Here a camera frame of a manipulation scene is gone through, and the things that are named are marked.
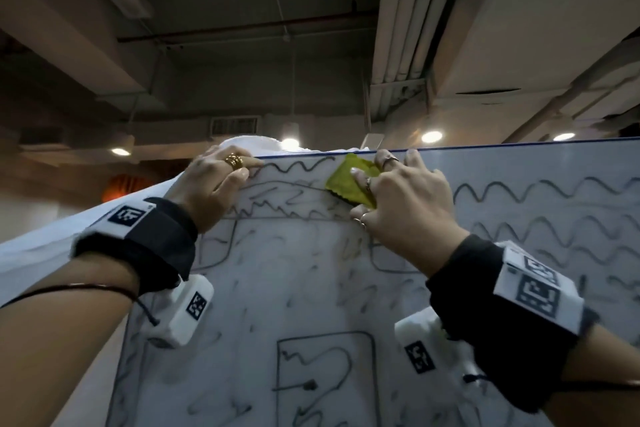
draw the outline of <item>black cable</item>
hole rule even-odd
[[[138,303],[138,305],[140,305],[140,307],[144,311],[145,315],[147,316],[151,324],[153,324],[154,326],[157,326],[158,324],[160,324],[160,321],[156,319],[153,314],[151,314],[151,311],[148,309],[147,306],[145,306],[142,303],[142,301],[140,300],[137,294],[134,294],[130,290],[124,289],[123,287],[106,286],[104,284],[66,284],[64,286],[43,287],[42,289],[27,292],[26,294],[22,294],[21,296],[17,296],[16,298],[11,299],[9,302],[7,302],[2,307],[0,307],[0,309],[2,309],[3,307],[7,307],[10,304],[26,299],[28,297],[39,296],[40,294],[47,294],[50,292],[73,291],[73,290],[109,291],[109,292],[122,294],[123,296],[128,297],[133,302],[136,302]]]
[[[491,380],[487,375],[464,375],[462,381],[465,383],[473,383],[476,380]],[[584,382],[560,382],[555,392],[628,392],[640,391],[640,380],[629,380],[626,383],[612,383],[600,381],[584,381]]]

